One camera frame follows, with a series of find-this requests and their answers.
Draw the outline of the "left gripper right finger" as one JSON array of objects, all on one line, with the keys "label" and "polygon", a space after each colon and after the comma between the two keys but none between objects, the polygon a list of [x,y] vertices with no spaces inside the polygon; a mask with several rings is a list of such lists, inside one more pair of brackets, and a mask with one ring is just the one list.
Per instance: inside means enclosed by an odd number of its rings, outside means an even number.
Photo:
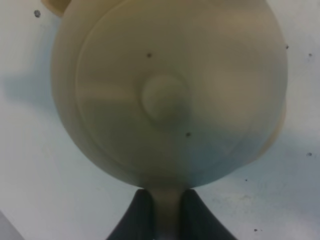
[{"label": "left gripper right finger", "polygon": [[179,239],[236,240],[237,238],[212,214],[197,192],[188,189],[180,200]]}]

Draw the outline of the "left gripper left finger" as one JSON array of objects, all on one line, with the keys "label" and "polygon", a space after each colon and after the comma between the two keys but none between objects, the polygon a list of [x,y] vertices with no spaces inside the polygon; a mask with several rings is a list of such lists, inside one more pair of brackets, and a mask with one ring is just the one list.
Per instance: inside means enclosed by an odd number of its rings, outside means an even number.
[{"label": "left gripper left finger", "polygon": [[139,189],[107,240],[153,240],[154,237],[153,199],[147,190]]}]

